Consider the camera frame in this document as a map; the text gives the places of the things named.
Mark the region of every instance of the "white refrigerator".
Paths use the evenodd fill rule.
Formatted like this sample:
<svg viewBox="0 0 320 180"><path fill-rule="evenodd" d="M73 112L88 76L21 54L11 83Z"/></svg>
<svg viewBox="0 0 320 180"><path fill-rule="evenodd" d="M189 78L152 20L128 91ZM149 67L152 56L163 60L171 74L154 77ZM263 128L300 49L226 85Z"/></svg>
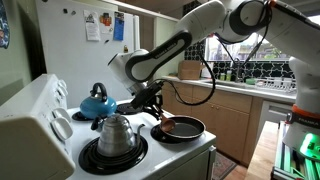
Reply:
<svg viewBox="0 0 320 180"><path fill-rule="evenodd" d="M72 0L36 0L47 73L67 84L68 108L79 107L96 82L115 100L132 98L107 63L140 48L139 17Z"/></svg>

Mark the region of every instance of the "blue kettle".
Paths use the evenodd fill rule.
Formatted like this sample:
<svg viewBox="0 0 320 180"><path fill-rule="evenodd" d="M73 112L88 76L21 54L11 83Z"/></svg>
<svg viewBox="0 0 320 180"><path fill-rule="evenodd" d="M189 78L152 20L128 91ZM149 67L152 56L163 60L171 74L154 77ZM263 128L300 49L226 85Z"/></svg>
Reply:
<svg viewBox="0 0 320 180"><path fill-rule="evenodd" d="M114 114L117 109L117 103L107 95L106 88L102 83L95 83L90 93L91 96L80 104L80 112L84 117L95 119L97 116L108 117Z"/></svg>

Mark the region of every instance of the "cardboard box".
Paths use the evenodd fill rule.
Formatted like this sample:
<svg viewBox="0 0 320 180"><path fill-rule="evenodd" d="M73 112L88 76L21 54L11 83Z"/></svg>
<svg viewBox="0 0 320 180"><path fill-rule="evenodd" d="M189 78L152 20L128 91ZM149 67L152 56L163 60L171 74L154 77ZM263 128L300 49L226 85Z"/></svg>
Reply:
<svg viewBox="0 0 320 180"><path fill-rule="evenodd" d="M200 71L204 67L200 61L181 61L178 67L178 78L180 80L198 80L200 78Z"/></svg>

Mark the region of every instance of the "frying pan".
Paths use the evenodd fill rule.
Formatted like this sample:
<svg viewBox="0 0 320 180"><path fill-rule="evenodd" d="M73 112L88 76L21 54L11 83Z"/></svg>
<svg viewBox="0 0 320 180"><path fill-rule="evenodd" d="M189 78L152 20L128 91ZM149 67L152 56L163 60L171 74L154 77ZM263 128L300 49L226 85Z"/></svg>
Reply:
<svg viewBox="0 0 320 180"><path fill-rule="evenodd" d="M172 119L176 122L176 126L169 132L162 131L174 141L177 142L189 142L199 138L205 131L205 125L198 119L190 116L172 116L168 119Z"/></svg>

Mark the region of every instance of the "jar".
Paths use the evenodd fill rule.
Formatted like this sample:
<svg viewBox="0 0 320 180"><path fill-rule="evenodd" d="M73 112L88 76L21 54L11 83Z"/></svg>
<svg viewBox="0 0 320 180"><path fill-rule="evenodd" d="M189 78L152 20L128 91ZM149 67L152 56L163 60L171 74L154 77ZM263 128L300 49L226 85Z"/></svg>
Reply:
<svg viewBox="0 0 320 180"><path fill-rule="evenodd" d="M227 77L226 77L226 81L231 81L231 72L232 71L227 71Z"/></svg>
<svg viewBox="0 0 320 180"><path fill-rule="evenodd" d="M220 73L220 80L224 81L226 78L226 74L225 73Z"/></svg>

